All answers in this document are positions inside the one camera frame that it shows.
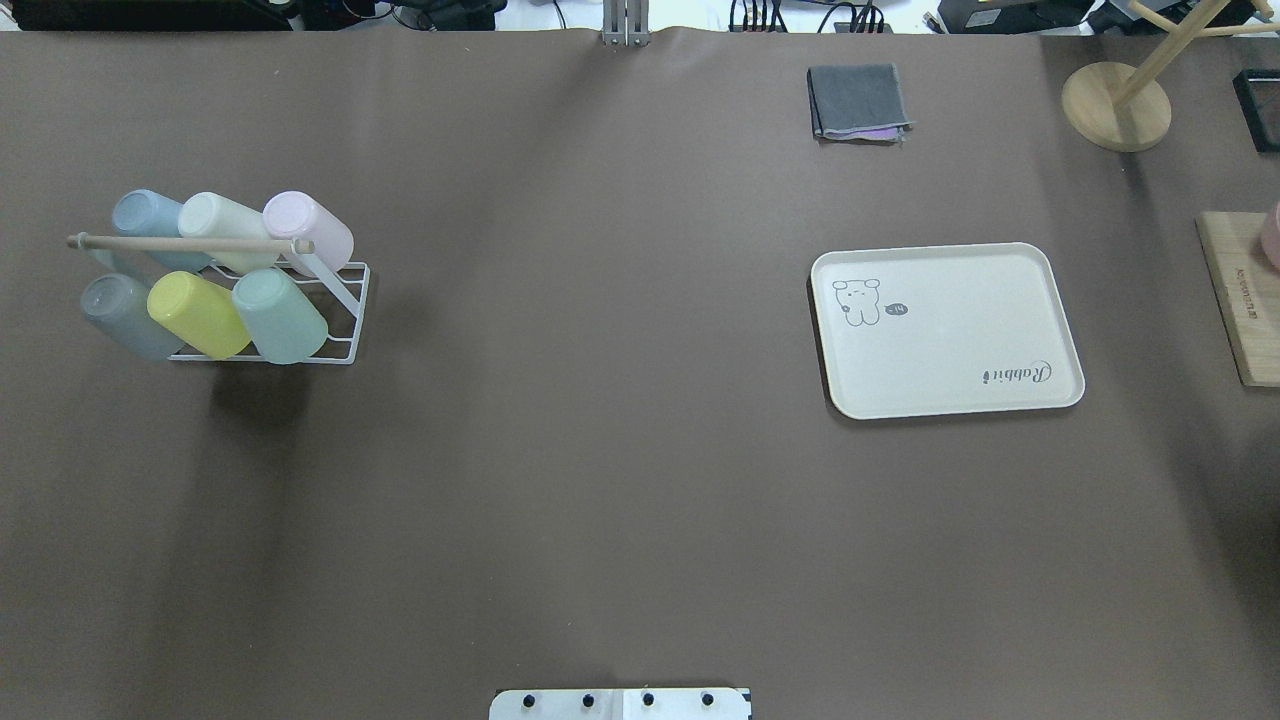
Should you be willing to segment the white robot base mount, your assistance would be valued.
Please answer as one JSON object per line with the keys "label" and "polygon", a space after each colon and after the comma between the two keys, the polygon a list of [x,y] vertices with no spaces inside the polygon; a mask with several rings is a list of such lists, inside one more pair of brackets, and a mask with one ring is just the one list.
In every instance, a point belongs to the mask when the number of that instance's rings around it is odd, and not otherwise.
{"label": "white robot base mount", "polygon": [[509,689],[495,694],[489,719],[751,719],[749,689],[639,687]]}

